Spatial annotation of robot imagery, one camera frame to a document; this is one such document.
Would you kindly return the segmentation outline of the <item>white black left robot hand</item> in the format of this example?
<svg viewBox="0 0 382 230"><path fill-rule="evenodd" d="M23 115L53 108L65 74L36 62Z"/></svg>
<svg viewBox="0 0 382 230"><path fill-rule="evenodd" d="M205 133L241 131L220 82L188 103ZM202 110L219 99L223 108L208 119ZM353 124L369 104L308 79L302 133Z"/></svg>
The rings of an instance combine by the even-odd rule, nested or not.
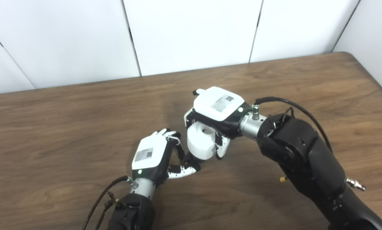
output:
<svg viewBox="0 0 382 230"><path fill-rule="evenodd" d="M168 179L189 176L200 171L201 167L187 158L181 134L165 128L140 141L131 169L134 180L147 179L159 187Z"/></svg>

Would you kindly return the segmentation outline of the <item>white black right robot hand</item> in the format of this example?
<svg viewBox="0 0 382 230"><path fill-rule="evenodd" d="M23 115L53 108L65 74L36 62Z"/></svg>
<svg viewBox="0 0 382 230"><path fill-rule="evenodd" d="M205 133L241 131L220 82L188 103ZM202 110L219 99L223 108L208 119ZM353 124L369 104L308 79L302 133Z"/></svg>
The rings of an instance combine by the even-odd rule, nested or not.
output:
<svg viewBox="0 0 382 230"><path fill-rule="evenodd" d="M220 87L192 94L193 107L184 115L189 152L198 160L221 160L230 140L243 135L241 122L252 110L241 96Z"/></svg>

